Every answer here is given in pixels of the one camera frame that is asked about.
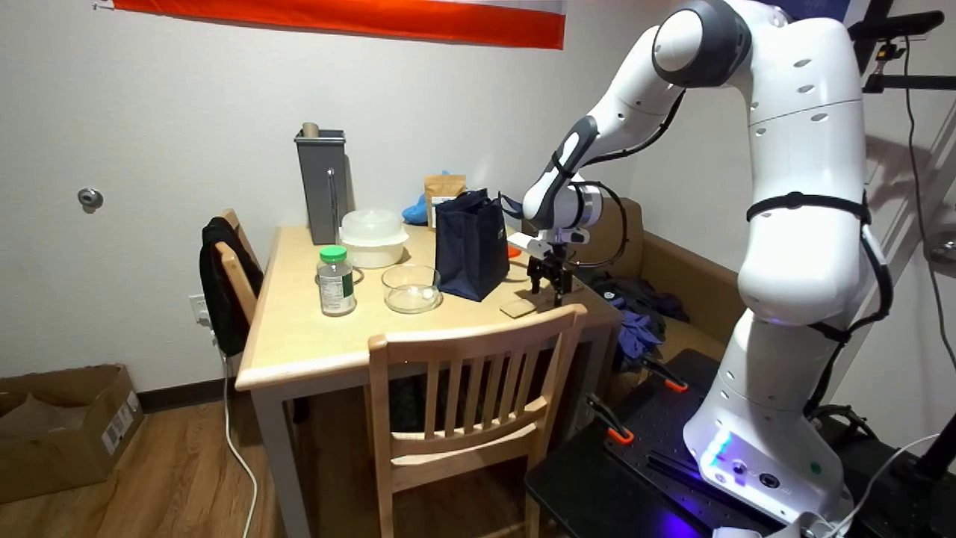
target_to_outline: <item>clear jar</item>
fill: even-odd
[[[322,244],[320,249],[320,309],[326,316],[343,316],[355,312],[355,279],[352,265],[346,264],[350,252],[343,244]]]

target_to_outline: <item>navy blue bag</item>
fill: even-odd
[[[437,205],[437,285],[480,303],[507,276],[502,205],[487,190],[464,190]]]

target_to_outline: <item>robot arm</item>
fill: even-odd
[[[562,303],[570,289],[564,244],[586,243],[586,226],[599,217],[599,190],[579,170],[652,146],[676,116],[683,87],[728,80],[746,52],[743,19],[714,0],[689,4],[637,40],[599,102],[574,122],[522,198],[522,214],[537,226],[522,244],[534,294],[546,279]]]
[[[865,234],[859,80],[838,22],[788,23],[767,4],[694,0],[646,29],[525,190],[522,211],[540,226],[529,253],[553,282],[564,244],[599,214],[577,170],[655,144],[683,87],[723,83],[749,113],[746,312],[683,445],[710,488],[780,524],[812,513],[810,536],[831,536],[850,498],[804,403],[856,325],[865,261],[885,264]]]

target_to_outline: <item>red stripe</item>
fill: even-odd
[[[253,28],[562,47],[564,16],[437,0],[113,0],[127,11]]]

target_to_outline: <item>wooden table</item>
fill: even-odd
[[[434,265],[434,249],[434,231],[408,226],[405,256],[401,264]],[[293,397],[362,385],[366,380],[369,335],[402,328],[452,328],[464,324],[496,325],[511,319],[502,309],[514,309],[516,303],[531,303],[537,312],[553,306],[549,289],[531,297],[529,279],[522,268],[514,268],[507,282],[502,282],[484,303],[446,294],[443,306],[434,312],[395,313],[384,306],[384,289],[378,282],[381,268],[363,268],[363,282],[355,285],[357,309],[346,316],[322,316],[313,285],[316,264],[320,256],[307,226],[284,226],[278,234],[236,380],[239,392],[251,392],[275,479],[275,497],[290,538],[310,536],[286,412]],[[610,368],[610,352],[614,350],[617,335],[617,312],[589,286],[577,285],[564,303],[586,306],[589,316],[583,346],[568,377],[562,403],[568,412],[564,427],[555,427],[559,437],[570,437],[583,427],[583,397]]]

